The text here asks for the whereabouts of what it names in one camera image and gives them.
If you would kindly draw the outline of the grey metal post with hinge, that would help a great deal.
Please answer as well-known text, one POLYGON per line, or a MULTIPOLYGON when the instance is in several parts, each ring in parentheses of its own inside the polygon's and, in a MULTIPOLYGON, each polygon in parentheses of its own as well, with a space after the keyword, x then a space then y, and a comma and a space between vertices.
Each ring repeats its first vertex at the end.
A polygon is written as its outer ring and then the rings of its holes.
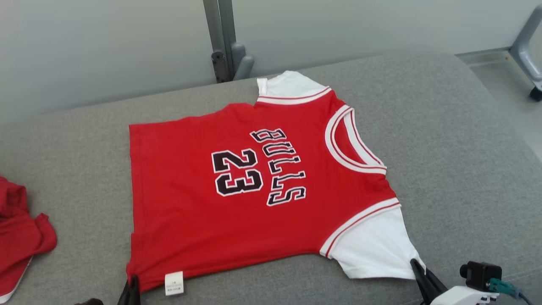
POLYGON ((203 0, 212 45, 211 62, 217 83, 250 78, 255 64, 238 42, 232 0, 203 0))

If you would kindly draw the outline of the grey metal floor rail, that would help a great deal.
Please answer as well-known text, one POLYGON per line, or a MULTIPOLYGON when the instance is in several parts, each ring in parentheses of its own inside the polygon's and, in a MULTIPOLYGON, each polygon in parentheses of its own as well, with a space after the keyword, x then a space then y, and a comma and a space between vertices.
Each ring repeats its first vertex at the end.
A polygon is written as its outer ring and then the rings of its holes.
POLYGON ((468 53, 455 54, 467 66, 480 66, 485 64, 498 64, 510 59, 509 49, 498 48, 468 53))

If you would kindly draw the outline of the grey fabric sofa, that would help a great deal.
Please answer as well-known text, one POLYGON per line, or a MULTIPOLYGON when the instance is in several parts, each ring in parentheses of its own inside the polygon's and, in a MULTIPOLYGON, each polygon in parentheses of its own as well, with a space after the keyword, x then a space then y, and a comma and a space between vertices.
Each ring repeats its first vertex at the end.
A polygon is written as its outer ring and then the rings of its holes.
MULTIPOLYGON (((405 226, 446 286, 467 261, 542 305, 542 162, 459 58, 399 53, 308 68, 356 110, 362 140, 388 167, 405 226)), ((31 261, 6 305, 117 303, 130 255, 129 133, 161 122, 252 103, 255 79, 60 111, 0 125, 0 175, 27 188, 58 244, 31 261)), ((339 265, 304 255, 160 287, 144 305, 418 305, 414 281, 350 280, 339 265)))

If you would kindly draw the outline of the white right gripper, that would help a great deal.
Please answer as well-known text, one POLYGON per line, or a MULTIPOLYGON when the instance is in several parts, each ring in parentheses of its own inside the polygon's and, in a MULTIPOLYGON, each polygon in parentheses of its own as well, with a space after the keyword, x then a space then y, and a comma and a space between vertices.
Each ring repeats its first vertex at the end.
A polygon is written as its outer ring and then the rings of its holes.
POLYGON ((422 295, 422 304, 430 305, 489 305, 499 293, 480 291, 468 286, 448 288, 430 270, 425 270, 415 258, 410 260, 415 280, 422 295))

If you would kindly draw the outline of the red Bulls 23 jersey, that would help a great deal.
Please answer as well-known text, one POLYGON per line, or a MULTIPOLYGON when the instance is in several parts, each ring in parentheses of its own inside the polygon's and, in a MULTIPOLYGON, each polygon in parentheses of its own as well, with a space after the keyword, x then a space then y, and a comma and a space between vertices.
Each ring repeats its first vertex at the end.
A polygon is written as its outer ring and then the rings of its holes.
POLYGON ((295 71, 257 84, 255 104, 129 127, 128 277, 146 291, 319 254, 351 279, 415 279, 426 266, 354 108, 295 71))

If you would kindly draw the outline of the red shorts white side band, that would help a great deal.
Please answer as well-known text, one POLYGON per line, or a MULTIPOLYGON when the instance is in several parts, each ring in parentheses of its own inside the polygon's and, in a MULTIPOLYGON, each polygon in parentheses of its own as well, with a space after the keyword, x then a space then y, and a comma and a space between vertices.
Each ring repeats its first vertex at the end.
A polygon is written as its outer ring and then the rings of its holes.
POLYGON ((33 256, 56 244, 48 216, 31 216, 26 188, 0 176, 0 304, 15 293, 33 256))

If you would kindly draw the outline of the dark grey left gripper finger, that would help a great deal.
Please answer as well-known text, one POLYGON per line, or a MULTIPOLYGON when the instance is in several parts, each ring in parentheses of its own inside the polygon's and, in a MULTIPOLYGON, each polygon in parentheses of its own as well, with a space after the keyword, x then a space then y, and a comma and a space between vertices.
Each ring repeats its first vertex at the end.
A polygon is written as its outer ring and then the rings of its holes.
POLYGON ((130 282, 127 280, 124 284, 121 296, 118 300, 118 305, 132 305, 132 287, 130 282))
POLYGON ((133 275, 130 280, 130 305, 141 305, 141 293, 139 291, 139 280, 133 275))

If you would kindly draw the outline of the grey frame leg with caster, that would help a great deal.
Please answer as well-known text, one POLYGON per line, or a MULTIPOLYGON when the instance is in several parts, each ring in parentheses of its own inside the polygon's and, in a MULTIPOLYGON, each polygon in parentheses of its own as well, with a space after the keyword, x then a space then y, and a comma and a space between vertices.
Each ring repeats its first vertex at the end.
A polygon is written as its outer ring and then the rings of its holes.
POLYGON ((534 8, 513 45, 509 48, 511 58, 534 84, 530 98, 535 102, 542 102, 542 68, 536 65, 530 54, 530 42, 540 23, 542 23, 542 4, 534 8))

